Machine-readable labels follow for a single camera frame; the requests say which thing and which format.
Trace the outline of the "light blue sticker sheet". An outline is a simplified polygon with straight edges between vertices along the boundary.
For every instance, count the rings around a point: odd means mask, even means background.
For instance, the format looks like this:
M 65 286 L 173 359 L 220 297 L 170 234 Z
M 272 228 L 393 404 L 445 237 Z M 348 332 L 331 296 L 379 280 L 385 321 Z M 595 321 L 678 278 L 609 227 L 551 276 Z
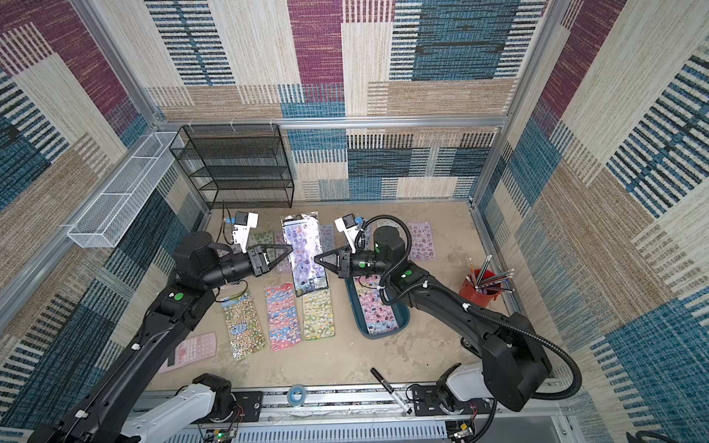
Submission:
M 332 224 L 321 224 L 319 226 L 319 240 L 321 240 L 321 248 L 323 252 L 327 252 L 336 248 L 334 238 L 334 226 Z

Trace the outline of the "green yellow sticker sheet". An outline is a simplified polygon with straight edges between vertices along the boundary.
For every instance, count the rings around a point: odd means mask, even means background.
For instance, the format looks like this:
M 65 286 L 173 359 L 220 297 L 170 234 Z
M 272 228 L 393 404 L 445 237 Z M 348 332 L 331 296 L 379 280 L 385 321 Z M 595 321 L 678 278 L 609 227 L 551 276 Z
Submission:
M 306 341 L 327 339 L 335 335 L 334 314 L 330 289 L 302 296 L 303 334 Z

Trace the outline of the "red blue sticker sheet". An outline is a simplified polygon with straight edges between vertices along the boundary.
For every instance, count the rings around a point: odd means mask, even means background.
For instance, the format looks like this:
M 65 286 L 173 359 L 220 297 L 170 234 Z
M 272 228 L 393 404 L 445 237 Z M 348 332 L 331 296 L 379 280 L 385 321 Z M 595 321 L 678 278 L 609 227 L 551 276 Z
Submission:
M 301 342 L 294 286 L 291 282 L 265 289 L 271 350 L 278 352 Z

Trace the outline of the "lilac character sticker sheet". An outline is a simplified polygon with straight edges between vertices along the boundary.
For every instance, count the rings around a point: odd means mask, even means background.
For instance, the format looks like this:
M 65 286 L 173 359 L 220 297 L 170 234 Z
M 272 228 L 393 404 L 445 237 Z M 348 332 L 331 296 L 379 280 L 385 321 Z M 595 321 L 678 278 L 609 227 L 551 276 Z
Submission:
M 434 261 L 437 258 L 433 230 L 429 221 L 412 221 L 408 224 L 412 235 L 410 258 L 413 261 Z

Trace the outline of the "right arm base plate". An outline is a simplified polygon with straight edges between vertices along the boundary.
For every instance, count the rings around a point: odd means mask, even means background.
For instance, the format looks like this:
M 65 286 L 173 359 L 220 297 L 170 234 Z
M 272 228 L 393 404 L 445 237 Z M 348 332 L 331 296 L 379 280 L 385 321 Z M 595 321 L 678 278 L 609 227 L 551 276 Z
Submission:
M 437 388 L 434 385 L 413 383 L 405 390 L 406 399 L 413 404 L 416 416 L 434 415 L 488 415 L 492 411 L 489 399 L 472 399 L 459 402 L 456 406 L 445 406 L 441 403 Z

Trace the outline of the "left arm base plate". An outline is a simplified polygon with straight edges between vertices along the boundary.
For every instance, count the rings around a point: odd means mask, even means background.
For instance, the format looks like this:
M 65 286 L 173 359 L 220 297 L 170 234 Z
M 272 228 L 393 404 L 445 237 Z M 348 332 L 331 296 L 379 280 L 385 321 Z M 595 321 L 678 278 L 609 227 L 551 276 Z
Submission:
M 263 391 L 232 391 L 226 410 L 219 410 L 216 417 L 203 417 L 193 422 L 194 425 L 255 423 L 260 419 Z

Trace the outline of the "teal plastic storage box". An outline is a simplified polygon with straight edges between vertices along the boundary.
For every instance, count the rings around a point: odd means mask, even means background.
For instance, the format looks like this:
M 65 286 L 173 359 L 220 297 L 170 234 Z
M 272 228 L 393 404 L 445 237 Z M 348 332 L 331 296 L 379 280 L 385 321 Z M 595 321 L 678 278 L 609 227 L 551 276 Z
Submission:
M 378 275 L 345 280 L 356 326 L 365 338 L 371 340 L 397 334 L 411 319 L 405 304 L 387 306 L 381 302 L 379 282 Z

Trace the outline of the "pink cat sticker sheet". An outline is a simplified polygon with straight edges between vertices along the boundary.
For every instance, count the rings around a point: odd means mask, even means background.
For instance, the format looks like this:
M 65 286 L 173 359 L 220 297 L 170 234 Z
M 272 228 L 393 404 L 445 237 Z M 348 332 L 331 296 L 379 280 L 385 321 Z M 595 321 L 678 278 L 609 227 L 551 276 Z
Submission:
M 398 330 L 399 324 L 391 306 L 380 300 L 380 277 L 371 275 L 356 279 L 356 293 L 369 336 L 380 336 Z

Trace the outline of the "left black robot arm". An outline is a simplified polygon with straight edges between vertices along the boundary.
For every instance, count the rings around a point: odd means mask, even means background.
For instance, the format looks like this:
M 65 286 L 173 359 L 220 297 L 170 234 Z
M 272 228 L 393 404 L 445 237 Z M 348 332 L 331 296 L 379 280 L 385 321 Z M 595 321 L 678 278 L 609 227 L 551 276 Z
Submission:
M 39 426 L 31 442 L 118 442 L 132 407 L 162 363 L 201 322 L 215 303 L 215 289 L 273 271 L 292 252 L 268 257 L 273 244 L 256 244 L 243 252 L 218 244 L 207 232 L 185 236 L 174 253 L 168 284 L 146 311 L 138 332 L 106 375 L 56 426 Z

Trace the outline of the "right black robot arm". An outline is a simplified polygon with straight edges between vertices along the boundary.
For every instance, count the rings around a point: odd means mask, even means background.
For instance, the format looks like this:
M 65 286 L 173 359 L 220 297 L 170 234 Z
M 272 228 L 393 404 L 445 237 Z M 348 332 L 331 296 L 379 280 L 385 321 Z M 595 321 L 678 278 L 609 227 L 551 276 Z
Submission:
M 346 245 L 315 256 L 315 263 L 341 279 L 377 275 L 384 302 L 406 303 L 435 317 L 459 333 L 480 365 L 456 364 L 437 382 L 439 406 L 445 413 L 462 411 L 467 402 L 491 398 L 519 412 L 531 399 L 553 401 L 543 392 L 551 365 L 531 323 L 471 303 L 450 291 L 410 260 L 412 236 L 391 226 L 374 232 L 373 247 Z

